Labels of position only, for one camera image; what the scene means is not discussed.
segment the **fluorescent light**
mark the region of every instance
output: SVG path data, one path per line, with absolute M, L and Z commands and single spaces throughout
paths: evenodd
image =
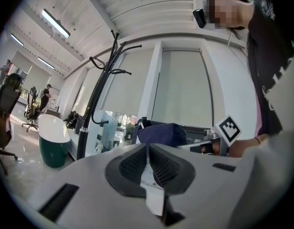
M 42 61 L 44 64 L 46 64 L 47 66 L 51 67 L 52 69 L 54 69 L 55 67 L 53 67 L 52 65 L 50 65 L 49 63 L 47 63 L 46 61 L 44 61 L 42 58 L 38 57 L 38 60 Z
M 19 44 L 21 44 L 22 47 L 24 47 L 24 44 L 18 38 L 16 38 L 13 34 L 11 34 L 11 36 L 14 40 L 16 40 Z
M 65 38 L 69 38 L 70 37 L 71 34 L 62 25 L 60 25 L 60 23 L 46 9 L 43 9 L 41 14 Z

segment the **person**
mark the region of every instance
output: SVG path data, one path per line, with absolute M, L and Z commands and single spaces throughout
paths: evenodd
M 46 88 L 44 88 L 43 90 L 43 93 L 42 93 L 43 95 L 41 97 L 41 104 L 39 108 L 40 111 L 42 111 L 46 107 L 49 99 L 51 98 L 50 91 L 49 91 L 50 88 L 51 88 L 51 85 L 48 84 Z
M 0 71 L 0 85 L 3 83 L 5 77 L 8 75 L 9 72 L 9 67 L 10 67 L 10 60 L 7 60 L 6 65 L 1 67 Z
M 279 119 L 268 102 L 267 94 L 294 56 L 294 28 L 286 22 L 292 18 L 294 0 L 207 0 L 206 13 L 210 23 L 227 28 L 239 39 L 239 31 L 248 29 L 248 66 L 261 113 L 261 128 L 255 138 L 236 141 L 230 156 L 241 157 L 244 151 L 257 146 L 270 135 L 282 130 Z M 213 145 L 214 153 L 219 144 Z

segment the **black chair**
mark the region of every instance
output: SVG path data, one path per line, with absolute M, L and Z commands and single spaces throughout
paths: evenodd
M 7 146 L 12 138 L 10 114 L 21 94 L 20 86 L 22 85 L 22 82 L 23 78 L 20 75 L 11 74 L 0 89 L 0 148 L 2 149 L 5 149 L 5 146 Z M 18 159 L 14 153 L 10 153 L 1 149 L 0 155 L 14 156 L 15 160 Z M 4 170 L 5 175 L 8 175 L 1 158 L 0 164 Z
M 36 130 L 38 130 L 38 125 L 36 124 L 36 122 L 37 122 L 39 115 L 42 112 L 39 110 L 39 106 L 36 104 L 36 98 L 37 98 L 36 93 L 37 93 L 36 88 L 32 87 L 30 89 L 28 97 L 27 97 L 27 106 L 26 106 L 26 110 L 24 112 L 24 116 L 30 122 L 22 124 L 22 127 L 24 125 L 28 125 L 26 132 L 28 132 L 28 130 L 32 127 L 35 128 Z

